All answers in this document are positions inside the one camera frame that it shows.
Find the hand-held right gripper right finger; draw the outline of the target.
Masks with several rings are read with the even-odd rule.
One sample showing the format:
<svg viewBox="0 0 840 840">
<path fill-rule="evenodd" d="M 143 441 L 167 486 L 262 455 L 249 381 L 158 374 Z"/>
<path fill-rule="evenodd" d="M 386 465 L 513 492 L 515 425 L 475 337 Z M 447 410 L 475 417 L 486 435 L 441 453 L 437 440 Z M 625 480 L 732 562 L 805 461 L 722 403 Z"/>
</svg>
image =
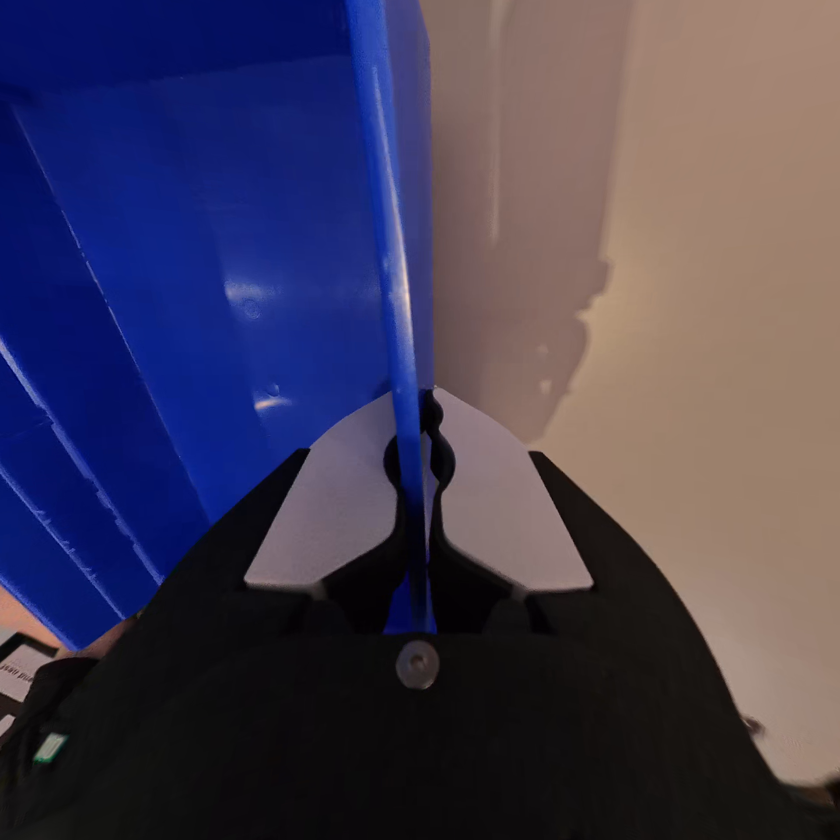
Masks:
<svg viewBox="0 0 840 840">
<path fill-rule="evenodd" d="M 590 590 L 592 576 L 524 444 L 446 390 L 432 394 L 455 461 L 440 500 L 447 542 L 520 594 Z"/>
</svg>

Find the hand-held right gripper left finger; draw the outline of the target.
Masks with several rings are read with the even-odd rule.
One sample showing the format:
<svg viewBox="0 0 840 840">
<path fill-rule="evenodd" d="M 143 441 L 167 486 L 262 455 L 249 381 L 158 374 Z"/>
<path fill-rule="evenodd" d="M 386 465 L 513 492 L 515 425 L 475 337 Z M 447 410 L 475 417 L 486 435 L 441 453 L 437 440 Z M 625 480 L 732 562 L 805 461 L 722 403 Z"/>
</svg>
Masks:
<svg viewBox="0 0 840 840">
<path fill-rule="evenodd" d="M 397 491 L 384 457 L 395 434 L 386 392 L 311 445 L 245 573 L 249 589 L 326 594 L 332 574 L 391 536 Z"/>
</svg>

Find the blue plastic bin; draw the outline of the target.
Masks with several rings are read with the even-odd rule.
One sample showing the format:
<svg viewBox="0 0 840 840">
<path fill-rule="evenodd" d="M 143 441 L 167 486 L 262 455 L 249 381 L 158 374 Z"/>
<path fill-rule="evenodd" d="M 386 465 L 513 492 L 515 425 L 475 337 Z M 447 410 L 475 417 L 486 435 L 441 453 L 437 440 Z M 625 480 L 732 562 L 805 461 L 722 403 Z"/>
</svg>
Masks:
<svg viewBox="0 0 840 840">
<path fill-rule="evenodd" d="M 69 648 L 393 396 L 423 519 L 419 2 L 1 9 L 2 587 Z"/>
</svg>

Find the person's left forearm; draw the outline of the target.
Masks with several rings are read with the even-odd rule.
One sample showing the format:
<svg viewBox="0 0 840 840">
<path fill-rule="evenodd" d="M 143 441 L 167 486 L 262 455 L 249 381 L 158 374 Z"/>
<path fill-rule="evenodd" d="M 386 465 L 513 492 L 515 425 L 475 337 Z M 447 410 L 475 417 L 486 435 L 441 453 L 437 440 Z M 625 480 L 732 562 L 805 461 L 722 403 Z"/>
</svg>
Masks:
<svg viewBox="0 0 840 840">
<path fill-rule="evenodd" d="M 94 640 L 88 646 L 76 651 L 73 654 L 74 658 L 90 658 L 101 660 L 107 653 L 112 650 L 120 638 L 132 629 L 138 622 L 140 616 L 135 614 L 130 616 L 114 627 L 110 628 L 106 633 Z"/>
</svg>

